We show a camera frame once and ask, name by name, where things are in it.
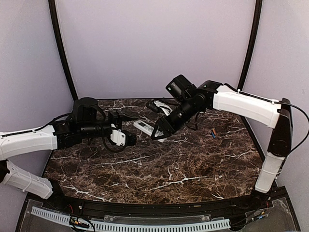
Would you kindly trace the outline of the white remote control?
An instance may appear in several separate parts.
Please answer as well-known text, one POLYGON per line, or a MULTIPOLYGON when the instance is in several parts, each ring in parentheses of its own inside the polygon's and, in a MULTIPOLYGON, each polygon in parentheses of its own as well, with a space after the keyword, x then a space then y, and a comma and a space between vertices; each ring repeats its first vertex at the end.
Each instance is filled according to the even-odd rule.
MULTIPOLYGON (((142 120, 137 120, 133 123, 133 126, 139 129, 140 131, 146 133, 147 135, 151 136, 154 130, 154 127, 150 126, 149 124, 143 122, 142 120)), ((162 136, 163 133, 159 130, 156 131, 155 137, 162 136)), ((167 138, 158 139, 159 142, 163 143, 167 140, 167 138)))

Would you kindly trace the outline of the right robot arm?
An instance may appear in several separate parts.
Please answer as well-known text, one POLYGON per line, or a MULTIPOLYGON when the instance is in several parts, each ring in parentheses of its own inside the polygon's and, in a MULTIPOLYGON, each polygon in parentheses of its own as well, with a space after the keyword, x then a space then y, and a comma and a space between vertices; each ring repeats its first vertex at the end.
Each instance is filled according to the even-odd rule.
POLYGON ((156 121, 152 140, 170 137, 191 117, 207 109, 251 118, 273 129, 266 158, 255 183, 256 191, 246 200, 251 210, 258 209, 265 202, 264 193, 269 192, 283 161, 292 151, 293 125, 289 100, 259 97, 210 80, 196 87, 182 74, 173 78, 166 90, 179 105, 168 116, 156 121))

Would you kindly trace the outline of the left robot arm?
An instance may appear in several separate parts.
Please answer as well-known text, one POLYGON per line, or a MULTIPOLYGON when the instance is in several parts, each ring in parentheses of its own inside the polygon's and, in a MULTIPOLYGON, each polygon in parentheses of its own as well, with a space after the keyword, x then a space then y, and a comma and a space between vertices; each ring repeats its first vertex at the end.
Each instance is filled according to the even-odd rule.
POLYGON ((35 194, 58 211, 68 207, 61 187, 52 179, 36 176, 9 161, 10 157, 41 150, 60 150, 84 139, 102 138, 120 146, 119 152, 136 144, 136 135, 122 129, 122 123, 136 120, 118 111, 105 113, 94 98, 84 97, 70 113, 60 115, 39 128, 0 134, 0 182, 35 194))

